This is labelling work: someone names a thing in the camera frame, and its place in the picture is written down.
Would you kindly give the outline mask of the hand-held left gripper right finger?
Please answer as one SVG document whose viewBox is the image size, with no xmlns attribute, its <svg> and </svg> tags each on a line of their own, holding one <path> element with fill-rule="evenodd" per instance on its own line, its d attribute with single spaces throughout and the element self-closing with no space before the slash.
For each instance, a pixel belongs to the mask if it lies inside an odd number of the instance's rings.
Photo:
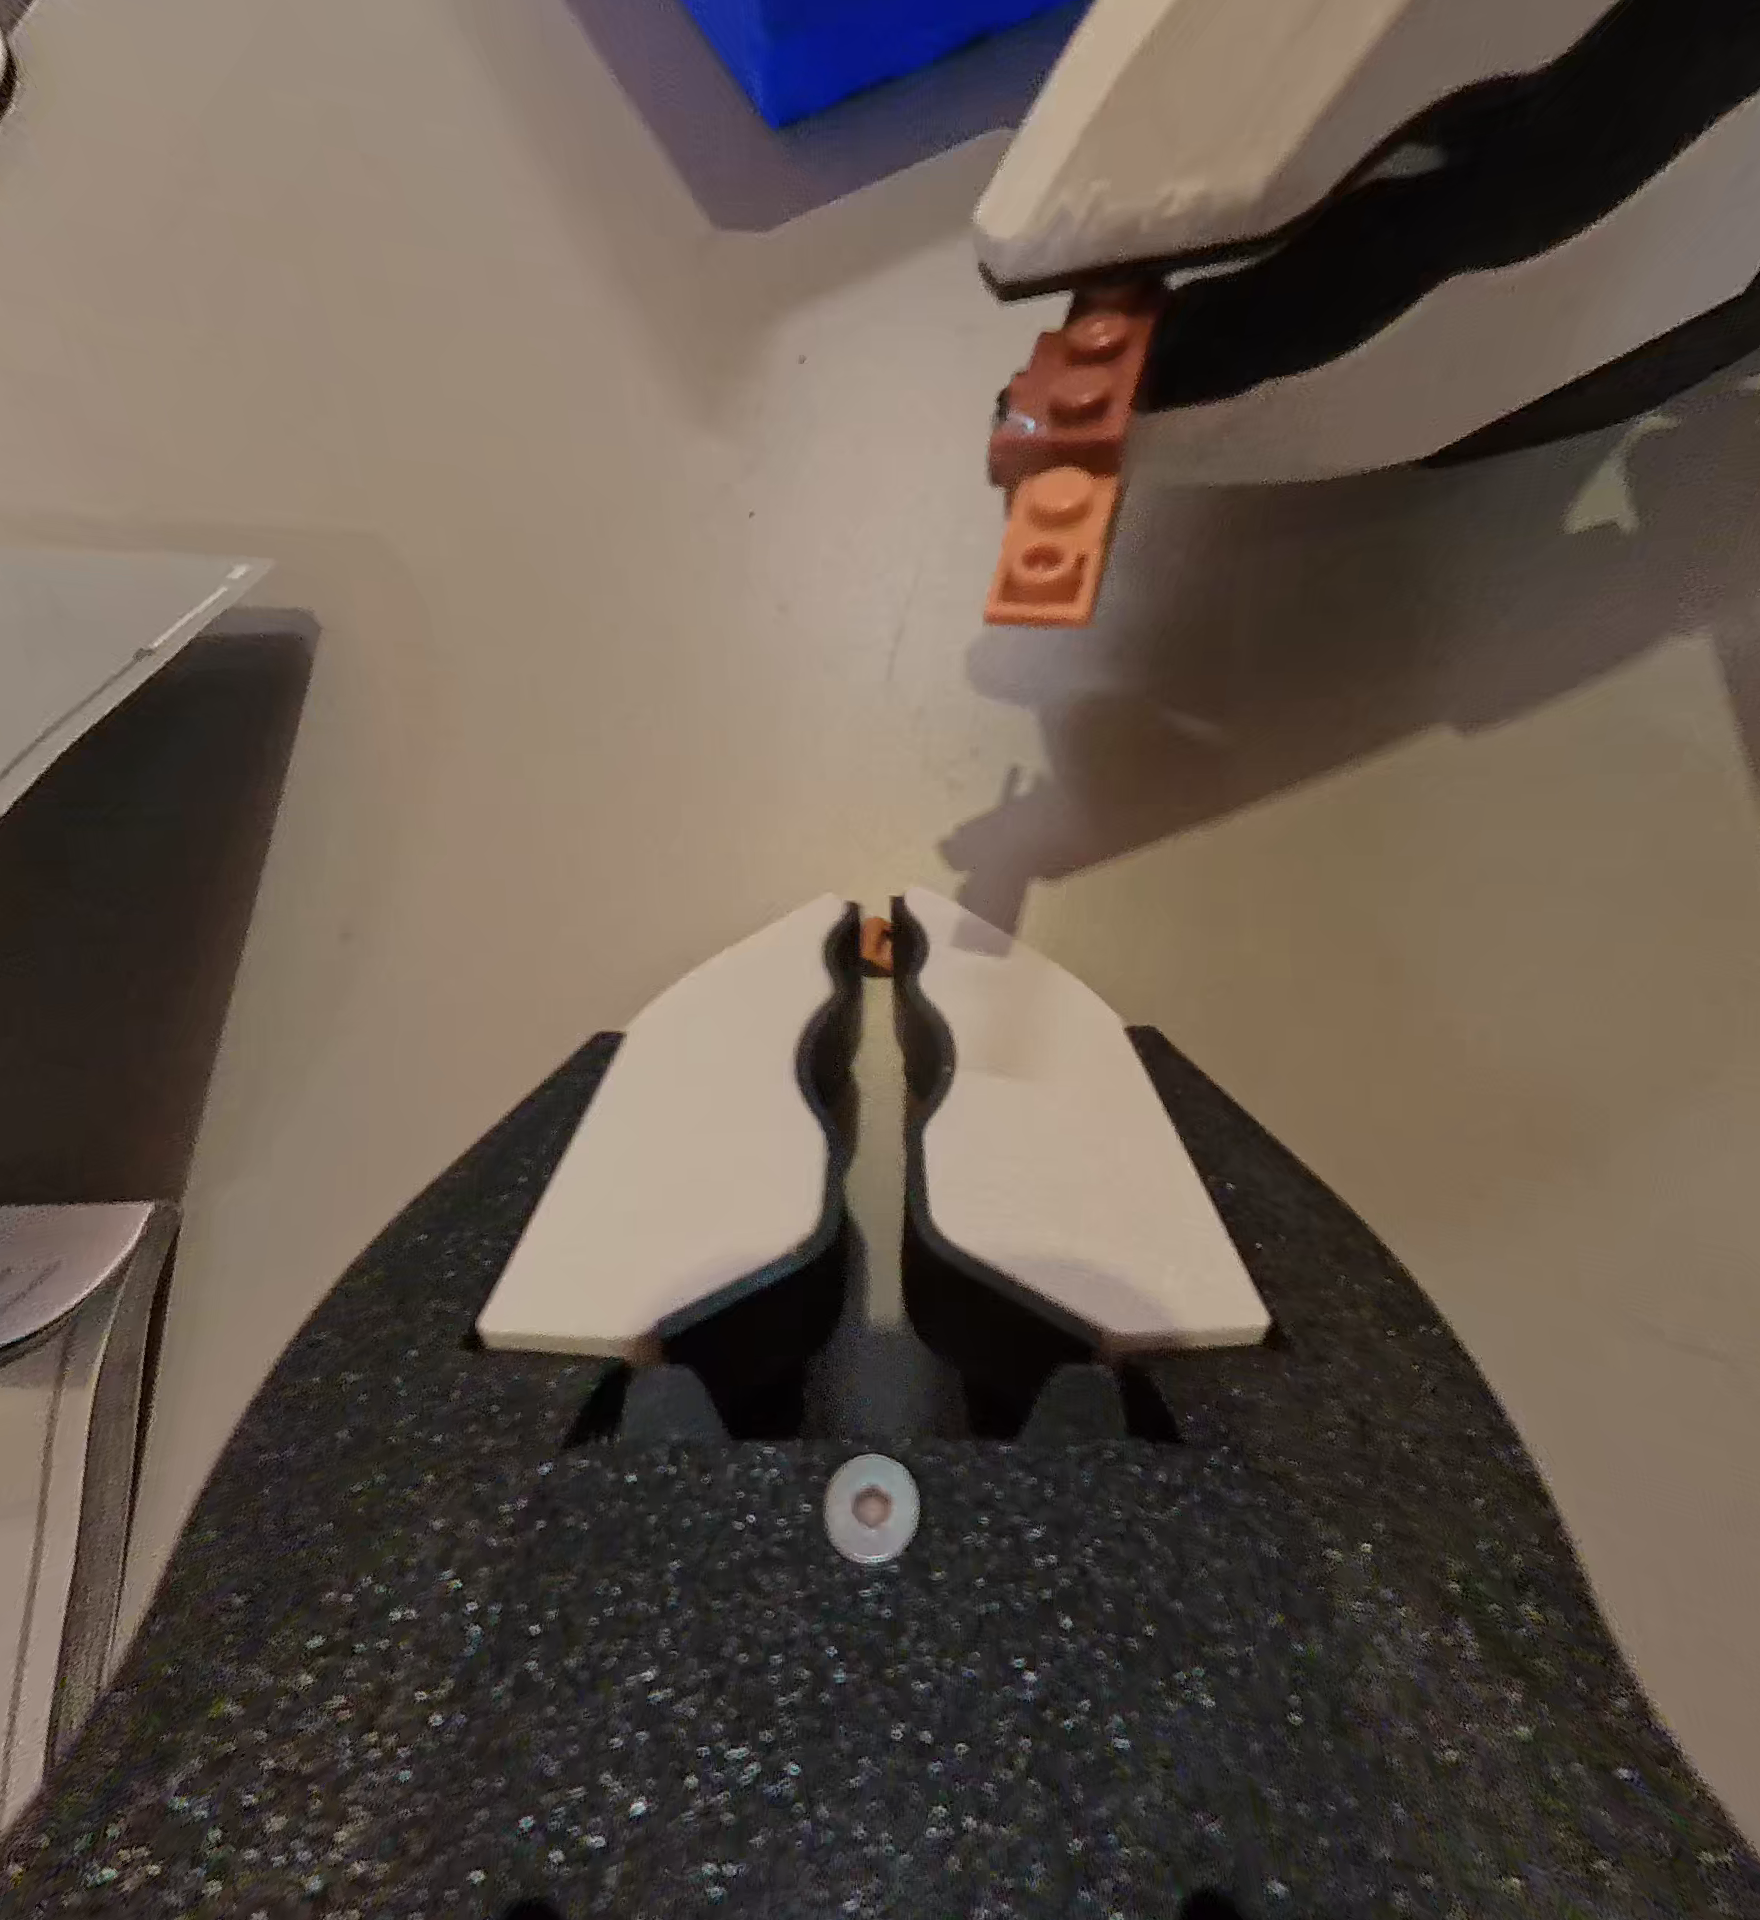
<svg viewBox="0 0 1760 1920">
<path fill-rule="evenodd" d="M 940 1265 L 1107 1355 L 1252 1348 L 1271 1314 L 1124 1020 L 957 900 L 893 902 L 908 1214 Z"/>
</svg>

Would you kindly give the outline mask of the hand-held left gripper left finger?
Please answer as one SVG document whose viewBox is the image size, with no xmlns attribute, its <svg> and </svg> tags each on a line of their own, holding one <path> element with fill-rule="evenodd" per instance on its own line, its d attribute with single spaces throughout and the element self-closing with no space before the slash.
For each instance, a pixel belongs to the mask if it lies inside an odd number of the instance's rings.
<svg viewBox="0 0 1760 1920">
<path fill-rule="evenodd" d="M 855 904 L 819 894 L 627 1024 L 492 1293 L 492 1351 L 644 1357 L 819 1257 L 855 1047 Z"/>
</svg>

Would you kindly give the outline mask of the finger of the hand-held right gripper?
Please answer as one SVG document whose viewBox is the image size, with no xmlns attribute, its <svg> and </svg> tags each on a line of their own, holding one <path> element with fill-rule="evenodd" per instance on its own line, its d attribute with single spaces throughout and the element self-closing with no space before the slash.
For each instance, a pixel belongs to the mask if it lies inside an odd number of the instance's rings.
<svg viewBox="0 0 1760 1920">
<path fill-rule="evenodd" d="M 1096 1 L 973 208 L 996 294 L 1263 240 L 1470 86 L 1607 1 Z"/>
<path fill-rule="evenodd" d="M 1760 135 L 1701 135 L 1590 227 L 1472 270 L 1329 366 L 1143 417 L 1141 477 L 1246 488 L 1413 462 L 1545 396 L 1760 266 Z"/>
</svg>

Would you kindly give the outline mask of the dark brown small brick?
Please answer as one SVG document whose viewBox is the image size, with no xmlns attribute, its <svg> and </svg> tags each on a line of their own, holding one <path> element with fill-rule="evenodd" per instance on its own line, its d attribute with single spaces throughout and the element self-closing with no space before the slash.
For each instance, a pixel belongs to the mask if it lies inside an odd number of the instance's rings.
<svg viewBox="0 0 1760 1920">
<path fill-rule="evenodd" d="M 988 483 L 1011 492 L 1058 466 L 1118 473 L 1161 304 L 1156 283 L 1075 293 L 994 400 Z"/>
</svg>

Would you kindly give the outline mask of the blue plastic bin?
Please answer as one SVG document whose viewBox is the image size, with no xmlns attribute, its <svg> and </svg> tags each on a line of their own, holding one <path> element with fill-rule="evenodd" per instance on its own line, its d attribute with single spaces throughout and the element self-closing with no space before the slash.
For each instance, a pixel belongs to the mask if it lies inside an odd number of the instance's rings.
<svg viewBox="0 0 1760 1920">
<path fill-rule="evenodd" d="M 913 76 L 1083 3 L 684 1 L 706 46 L 770 129 Z"/>
</svg>

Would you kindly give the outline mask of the brown brick assembly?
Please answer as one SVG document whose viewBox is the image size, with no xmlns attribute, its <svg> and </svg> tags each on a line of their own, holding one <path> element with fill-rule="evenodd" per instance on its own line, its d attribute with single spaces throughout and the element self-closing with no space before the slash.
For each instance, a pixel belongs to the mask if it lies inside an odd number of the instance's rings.
<svg viewBox="0 0 1760 1920">
<path fill-rule="evenodd" d="M 1165 302 L 1165 285 L 1156 278 L 1094 281 L 1073 294 L 1113 283 L 1156 283 Z M 1094 475 L 1084 467 L 1058 466 L 1011 492 L 996 488 L 1004 520 L 983 610 L 990 625 L 1083 627 L 1090 622 L 1122 499 L 1128 436 L 1118 473 Z"/>
</svg>

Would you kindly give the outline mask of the brick instruction booklet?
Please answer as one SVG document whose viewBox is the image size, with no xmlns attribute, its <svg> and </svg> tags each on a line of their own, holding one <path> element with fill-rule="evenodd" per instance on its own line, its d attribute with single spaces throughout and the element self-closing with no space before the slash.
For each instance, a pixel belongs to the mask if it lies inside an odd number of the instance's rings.
<svg viewBox="0 0 1760 1920">
<path fill-rule="evenodd" d="M 0 550 L 0 821 L 263 562 Z M 0 1829 L 118 1637 L 178 1201 L 0 1203 Z"/>
</svg>

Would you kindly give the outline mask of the grey desk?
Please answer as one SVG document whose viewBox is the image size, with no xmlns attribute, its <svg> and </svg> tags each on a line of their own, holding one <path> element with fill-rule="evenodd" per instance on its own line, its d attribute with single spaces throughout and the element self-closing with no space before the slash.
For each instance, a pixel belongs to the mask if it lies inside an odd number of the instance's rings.
<svg viewBox="0 0 1760 1920">
<path fill-rule="evenodd" d="M 328 1282 L 588 1032 L 923 883 L 1402 1257 L 1760 1848 L 1760 360 L 1622 439 L 1128 503 L 981 631 L 1052 58 L 782 148 L 673 5 L 35 3 L 0 543 L 272 562 L 317 657 L 127 1603 Z"/>
</svg>

